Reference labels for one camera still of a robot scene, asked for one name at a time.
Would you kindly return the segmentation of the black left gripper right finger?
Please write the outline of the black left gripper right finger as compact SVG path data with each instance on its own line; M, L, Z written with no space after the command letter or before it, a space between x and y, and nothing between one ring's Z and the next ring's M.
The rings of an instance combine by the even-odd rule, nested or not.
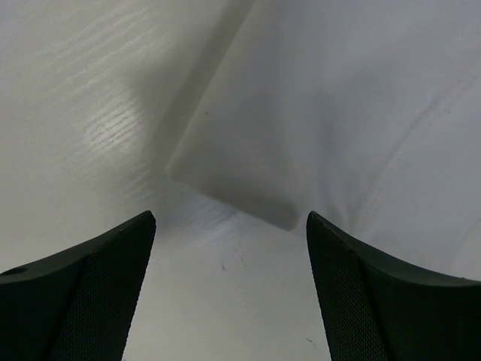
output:
M316 212L307 248L332 360L478 360L480 283L395 258Z

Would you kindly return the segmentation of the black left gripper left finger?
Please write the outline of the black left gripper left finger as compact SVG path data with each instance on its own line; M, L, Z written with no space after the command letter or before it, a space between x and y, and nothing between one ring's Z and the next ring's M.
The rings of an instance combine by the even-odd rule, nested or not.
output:
M156 233L151 211L1 274L3 360L121 360Z

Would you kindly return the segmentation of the white fabric skirt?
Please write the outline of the white fabric skirt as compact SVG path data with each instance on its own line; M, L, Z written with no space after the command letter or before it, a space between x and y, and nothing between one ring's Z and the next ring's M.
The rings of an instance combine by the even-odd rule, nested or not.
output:
M166 172L479 279L480 3L255 2Z

